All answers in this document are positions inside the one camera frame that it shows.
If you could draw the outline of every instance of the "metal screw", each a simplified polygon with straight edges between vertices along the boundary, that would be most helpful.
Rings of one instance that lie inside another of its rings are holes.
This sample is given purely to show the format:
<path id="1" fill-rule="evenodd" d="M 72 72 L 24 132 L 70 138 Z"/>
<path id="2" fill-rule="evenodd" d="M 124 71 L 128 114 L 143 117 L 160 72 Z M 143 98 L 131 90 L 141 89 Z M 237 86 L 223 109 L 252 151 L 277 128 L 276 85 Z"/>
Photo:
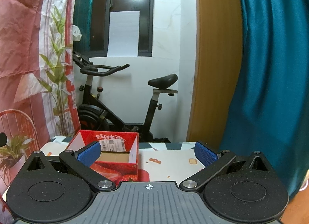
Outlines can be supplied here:
<path id="1" fill-rule="evenodd" d="M 186 180 L 182 183 L 182 185 L 186 188 L 195 188 L 197 183 L 194 180 Z"/>
<path id="2" fill-rule="evenodd" d="M 109 188 L 113 185 L 113 183 L 109 180 L 101 180 L 98 182 L 98 187 L 100 188 Z"/>

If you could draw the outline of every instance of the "blue gripper pad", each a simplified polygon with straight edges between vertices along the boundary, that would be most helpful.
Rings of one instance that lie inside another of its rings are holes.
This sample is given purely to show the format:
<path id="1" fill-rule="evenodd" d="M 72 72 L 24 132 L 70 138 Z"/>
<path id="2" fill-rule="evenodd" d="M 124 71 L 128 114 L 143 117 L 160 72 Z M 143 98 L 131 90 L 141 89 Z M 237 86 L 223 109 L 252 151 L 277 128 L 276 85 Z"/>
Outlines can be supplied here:
<path id="1" fill-rule="evenodd" d="M 194 154 L 205 167 L 208 167 L 218 160 L 218 155 L 216 153 L 212 152 L 199 142 L 195 143 Z"/>
<path id="2" fill-rule="evenodd" d="M 77 160 L 89 167 L 100 157 L 100 154 L 101 145 L 99 142 L 96 142 L 94 145 L 91 145 L 86 150 L 78 154 Z"/>

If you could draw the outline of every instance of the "gray ribbed plate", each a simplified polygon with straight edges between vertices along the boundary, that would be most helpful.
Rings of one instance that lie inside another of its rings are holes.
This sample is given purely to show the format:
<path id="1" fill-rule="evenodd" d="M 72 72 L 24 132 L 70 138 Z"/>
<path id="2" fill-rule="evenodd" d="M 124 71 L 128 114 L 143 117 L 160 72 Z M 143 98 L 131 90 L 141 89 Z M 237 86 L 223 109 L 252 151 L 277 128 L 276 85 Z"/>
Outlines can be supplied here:
<path id="1" fill-rule="evenodd" d="M 123 182 L 98 193 L 91 206 L 65 224 L 231 224 L 213 214 L 200 196 L 174 182 Z"/>

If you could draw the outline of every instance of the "bike seat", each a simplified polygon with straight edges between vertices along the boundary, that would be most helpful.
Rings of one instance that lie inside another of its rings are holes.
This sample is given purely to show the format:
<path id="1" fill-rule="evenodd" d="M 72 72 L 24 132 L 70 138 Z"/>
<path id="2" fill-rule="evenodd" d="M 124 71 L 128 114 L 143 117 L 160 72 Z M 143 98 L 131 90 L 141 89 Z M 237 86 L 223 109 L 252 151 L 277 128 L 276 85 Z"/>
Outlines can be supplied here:
<path id="1" fill-rule="evenodd" d="M 165 77 L 159 77 L 148 81 L 148 85 L 158 88 L 160 90 L 166 90 L 172 84 L 174 84 L 178 80 L 178 76 L 176 74 L 170 74 Z"/>

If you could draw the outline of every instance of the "wooden door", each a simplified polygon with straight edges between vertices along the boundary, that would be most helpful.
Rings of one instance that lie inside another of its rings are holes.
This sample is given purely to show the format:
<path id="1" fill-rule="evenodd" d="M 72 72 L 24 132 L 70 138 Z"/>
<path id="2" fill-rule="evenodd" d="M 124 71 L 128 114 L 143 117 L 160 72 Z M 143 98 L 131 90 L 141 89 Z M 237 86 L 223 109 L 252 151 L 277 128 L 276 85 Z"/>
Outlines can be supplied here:
<path id="1" fill-rule="evenodd" d="M 197 0 L 197 56 L 187 141 L 220 145 L 242 48 L 240 0 Z"/>

